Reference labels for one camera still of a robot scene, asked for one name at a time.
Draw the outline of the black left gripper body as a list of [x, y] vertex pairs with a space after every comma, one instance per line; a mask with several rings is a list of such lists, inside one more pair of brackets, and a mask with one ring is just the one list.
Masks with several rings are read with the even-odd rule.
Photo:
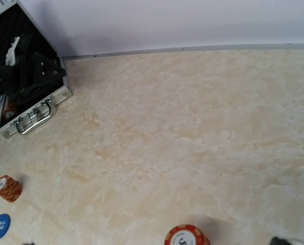
[[16, 57], [16, 64], [0, 65], [0, 96], [7, 95], [10, 99], [19, 96], [24, 81], [24, 55]]

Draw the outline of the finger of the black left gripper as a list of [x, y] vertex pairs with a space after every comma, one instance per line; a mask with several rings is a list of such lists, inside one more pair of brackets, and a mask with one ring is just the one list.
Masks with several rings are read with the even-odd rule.
[[53, 82], [66, 76], [66, 70], [52, 60], [36, 52], [32, 56], [35, 82]]
[[24, 105], [31, 101], [40, 100], [62, 86], [62, 79], [37, 83], [27, 81], [22, 83], [15, 92], [8, 95], [8, 102]]

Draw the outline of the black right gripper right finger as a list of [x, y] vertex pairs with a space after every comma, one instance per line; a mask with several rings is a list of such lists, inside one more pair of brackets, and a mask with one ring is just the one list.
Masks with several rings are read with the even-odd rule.
[[273, 237], [270, 245], [293, 245], [293, 242], [286, 238]]

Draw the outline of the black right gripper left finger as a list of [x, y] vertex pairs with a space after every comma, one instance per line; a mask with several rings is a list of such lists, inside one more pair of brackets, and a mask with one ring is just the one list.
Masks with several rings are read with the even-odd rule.
[[33, 242], [27, 242], [27, 243], [23, 243], [21, 245], [35, 245], [35, 243], [33, 243]]

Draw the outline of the orange chip stack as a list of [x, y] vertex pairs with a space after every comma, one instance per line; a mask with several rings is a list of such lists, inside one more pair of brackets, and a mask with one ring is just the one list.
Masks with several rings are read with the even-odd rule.
[[9, 203], [15, 202], [22, 193], [22, 185], [8, 175], [0, 177], [0, 197]]
[[164, 245], [210, 245], [208, 238], [194, 225], [178, 225], [164, 239]]

